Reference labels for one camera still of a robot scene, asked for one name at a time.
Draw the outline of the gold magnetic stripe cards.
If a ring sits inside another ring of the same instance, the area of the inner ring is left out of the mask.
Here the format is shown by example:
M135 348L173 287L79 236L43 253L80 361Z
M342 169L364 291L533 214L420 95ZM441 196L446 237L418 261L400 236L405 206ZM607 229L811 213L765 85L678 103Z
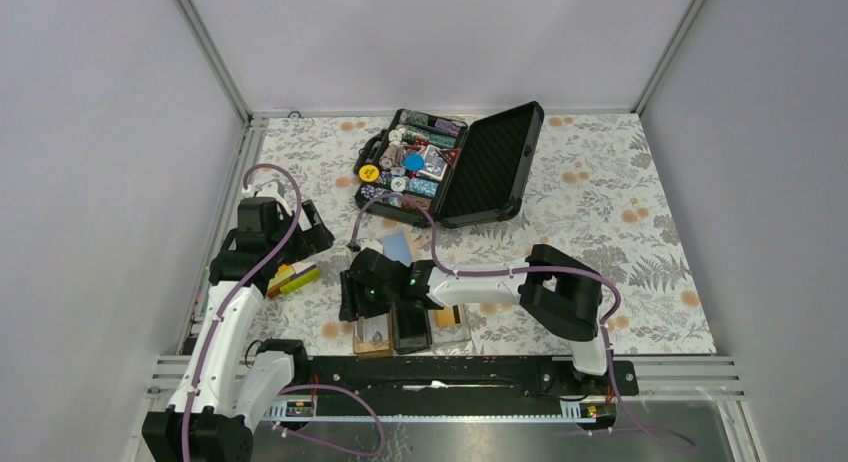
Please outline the gold magnetic stripe cards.
M438 327L455 327L464 323L464 310L461 306L450 306L434 312Z

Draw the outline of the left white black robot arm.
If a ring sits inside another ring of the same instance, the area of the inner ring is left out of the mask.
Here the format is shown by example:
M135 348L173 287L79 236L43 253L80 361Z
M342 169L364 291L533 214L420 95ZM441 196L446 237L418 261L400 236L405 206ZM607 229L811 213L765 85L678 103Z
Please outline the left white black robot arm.
M142 436L156 461L248 461L254 432L282 389L309 383L305 349L269 341L237 386L248 329L282 265L332 247L335 238L314 203L290 209L279 196L254 196L237 207L237 221L209 267L206 317L187 369L165 409L150 411Z

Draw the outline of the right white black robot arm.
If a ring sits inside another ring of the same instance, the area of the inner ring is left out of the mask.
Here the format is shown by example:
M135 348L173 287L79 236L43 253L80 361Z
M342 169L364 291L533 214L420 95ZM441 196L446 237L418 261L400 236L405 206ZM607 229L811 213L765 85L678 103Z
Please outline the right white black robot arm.
M448 266L436 258L404 263L386 255L379 243L354 242L349 248L350 265L340 274L340 320L355 322L409 307L515 305L568 343L579 389L597 394L612 382L600 328L606 281L558 249L536 244L525 258Z

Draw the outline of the silver magnetic stripe cards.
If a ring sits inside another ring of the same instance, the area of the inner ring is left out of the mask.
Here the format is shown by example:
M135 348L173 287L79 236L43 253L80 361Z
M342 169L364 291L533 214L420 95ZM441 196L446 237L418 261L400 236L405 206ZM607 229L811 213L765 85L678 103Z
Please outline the silver magnetic stripe cards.
M387 314L361 320L361 339L365 343L382 344L391 341L391 324Z

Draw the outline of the amber transparent card holder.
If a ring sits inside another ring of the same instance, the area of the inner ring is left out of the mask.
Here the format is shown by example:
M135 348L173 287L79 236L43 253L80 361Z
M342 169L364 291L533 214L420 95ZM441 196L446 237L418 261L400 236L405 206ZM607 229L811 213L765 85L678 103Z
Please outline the amber transparent card holder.
M353 325L353 352L356 357L376 359L394 355L393 328L389 314L360 318Z

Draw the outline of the smoky black card holder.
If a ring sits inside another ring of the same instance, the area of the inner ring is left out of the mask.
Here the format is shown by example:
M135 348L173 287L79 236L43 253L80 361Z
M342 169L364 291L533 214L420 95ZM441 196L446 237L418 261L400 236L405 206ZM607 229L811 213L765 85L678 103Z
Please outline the smoky black card holder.
M418 306L395 306L392 309L393 347L398 355L420 353L433 344L429 311Z

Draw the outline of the clear transparent card holder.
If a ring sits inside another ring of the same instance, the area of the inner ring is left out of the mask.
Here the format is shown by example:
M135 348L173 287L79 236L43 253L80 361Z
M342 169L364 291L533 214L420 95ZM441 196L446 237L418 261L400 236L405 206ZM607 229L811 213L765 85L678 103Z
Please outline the clear transparent card holder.
M471 327L464 304L430 311L429 320L434 347L453 347L471 341Z

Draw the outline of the blue playing card deck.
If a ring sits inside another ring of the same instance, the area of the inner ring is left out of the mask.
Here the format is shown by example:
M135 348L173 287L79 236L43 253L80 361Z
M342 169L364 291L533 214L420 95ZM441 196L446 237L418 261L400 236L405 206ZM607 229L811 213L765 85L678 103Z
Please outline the blue playing card deck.
M448 164L441 156L440 149L435 146L427 146L420 156L423 159L423 167L417 171L419 177L441 182L447 171Z

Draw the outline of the colourful sticky note stack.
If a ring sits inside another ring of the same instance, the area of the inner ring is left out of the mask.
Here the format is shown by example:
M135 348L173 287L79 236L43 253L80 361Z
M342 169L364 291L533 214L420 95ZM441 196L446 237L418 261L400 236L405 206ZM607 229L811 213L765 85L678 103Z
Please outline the colourful sticky note stack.
M317 280L320 276L320 269L312 262L304 261L281 265L269 282L266 297L273 299L280 295L290 294Z

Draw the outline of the yellow round poker chip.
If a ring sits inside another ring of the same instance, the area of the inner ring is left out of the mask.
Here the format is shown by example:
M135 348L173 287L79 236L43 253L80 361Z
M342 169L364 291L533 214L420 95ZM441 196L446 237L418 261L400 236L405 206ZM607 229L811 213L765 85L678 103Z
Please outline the yellow round poker chip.
M372 164L362 165L358 170L358 176L362 182L373 183L380 178L381 169Z

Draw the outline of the black poker chip case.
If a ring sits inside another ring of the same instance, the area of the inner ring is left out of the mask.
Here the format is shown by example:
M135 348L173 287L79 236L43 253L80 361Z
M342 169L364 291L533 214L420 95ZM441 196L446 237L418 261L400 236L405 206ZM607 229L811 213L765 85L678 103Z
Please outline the black poker chip case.
M522 206L543 118L536 101L472 123L399 109L359 152L355 173L372 164L381 174L376 182L360 182L355 203L419 227L432 221L458 228L510 220ZM407 155L427 146L438 147L448 164L441 182L404 167Z

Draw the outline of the blue round poker chip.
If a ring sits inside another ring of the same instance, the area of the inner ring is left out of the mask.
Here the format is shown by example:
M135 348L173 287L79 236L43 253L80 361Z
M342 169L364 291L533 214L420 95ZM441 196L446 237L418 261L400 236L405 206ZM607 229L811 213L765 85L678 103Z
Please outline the blue round poker chip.
M420 154L407 155L404 160L404 167L407 171L418 172L426 165L425 159Z

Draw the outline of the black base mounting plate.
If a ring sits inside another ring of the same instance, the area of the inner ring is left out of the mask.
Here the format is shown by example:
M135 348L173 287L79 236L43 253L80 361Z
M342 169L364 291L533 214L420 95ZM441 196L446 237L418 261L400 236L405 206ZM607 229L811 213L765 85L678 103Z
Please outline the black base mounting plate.
M632 362L617 360L611 375L581 375L568 357L399 356L359 359L315 356L294 363L296 385L321 417L557 415L568 401L608 402L640 393Z

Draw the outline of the floral patterned table mat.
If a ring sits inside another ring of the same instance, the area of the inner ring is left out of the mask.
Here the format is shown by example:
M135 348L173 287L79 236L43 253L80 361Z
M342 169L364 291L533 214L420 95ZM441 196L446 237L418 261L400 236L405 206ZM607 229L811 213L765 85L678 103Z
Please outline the floral patterned table mat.
M349 355L353 328L338 318L339 274L352 233L380 238L405 233L414 253L448 266L523 258L548 244L598 271L623 297L607 326L625 354L709 354L716 346L639 118L633 114L547 116L519 214L506 222L429 234L393 220L360 217L353 166L387 117L272 119L255 182L291 173L334 234L316 257L321 276L266 301L249 340L299 339L312 355Z

